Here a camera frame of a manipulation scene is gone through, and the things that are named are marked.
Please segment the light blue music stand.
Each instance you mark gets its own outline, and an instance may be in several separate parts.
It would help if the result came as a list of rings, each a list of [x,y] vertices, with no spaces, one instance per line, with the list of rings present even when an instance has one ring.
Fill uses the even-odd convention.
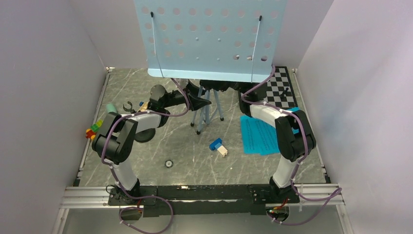
[[[284,0],[137,0],[148,74],[258,83],[273,72]]]

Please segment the blue sheet music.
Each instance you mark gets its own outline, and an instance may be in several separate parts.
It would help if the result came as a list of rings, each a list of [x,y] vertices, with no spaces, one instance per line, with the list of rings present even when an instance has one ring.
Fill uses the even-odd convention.
[[[262,156],[280,153],[276,129],[266,122],[248,116],[240,117],[245,154]]]
[[[301,110],[299,107],[294,107],[294,108],[288,109],[288,112],[296,116],[302,123],[303,127],[305,127],[306,114],[303,110]],[[300,126],[298,124],[297,119],[291,115],[287,115],[286,117],[289,121],[292,132],[294,134],[298,134],[300,132]]]

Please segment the green toy microphone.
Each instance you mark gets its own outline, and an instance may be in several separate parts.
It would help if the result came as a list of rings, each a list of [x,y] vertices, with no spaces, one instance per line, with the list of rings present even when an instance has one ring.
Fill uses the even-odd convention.
[[[107,113],[111,113],[111,112],[113,112],[113,113],[118,113],[118,110],[117,110],[117,108],[115,107],[115,105],[114,104],[112,104],[112,103],[108,103],[108,104],[106,104],[106,112]]]

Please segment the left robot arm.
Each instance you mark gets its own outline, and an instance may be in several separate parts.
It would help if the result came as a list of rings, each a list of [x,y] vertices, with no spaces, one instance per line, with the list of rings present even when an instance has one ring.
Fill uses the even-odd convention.
[[[146,110],[129,115],[110,112],[92,141],[92,149],[100,156],[101,162],[108,165],[117,188],[121,189],[121,199],[135,204],[140,198],[140,182],[128,160],[135,136],[147,130],[153,132],[166,124],[173,115],[168,107],[184,104],[188,111],[196,111],[211,104],[210,100],[191,94],[187,88],[168,92],[157,84],[150,90]]]

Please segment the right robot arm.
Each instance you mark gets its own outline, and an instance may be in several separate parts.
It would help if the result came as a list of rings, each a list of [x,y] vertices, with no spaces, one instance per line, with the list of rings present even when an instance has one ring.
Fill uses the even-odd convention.
[[[269,188],[269,197],[274,202],[282,202],[288,194],[286,187],[294,182],[301,162],[316,147],[317,142],[302,110],[288,111],[263,101],[255,91],[264,83],[241,82],[236,90],[240,93],[241,112],[249,117],[262,120],[276,132],[281,158]]]

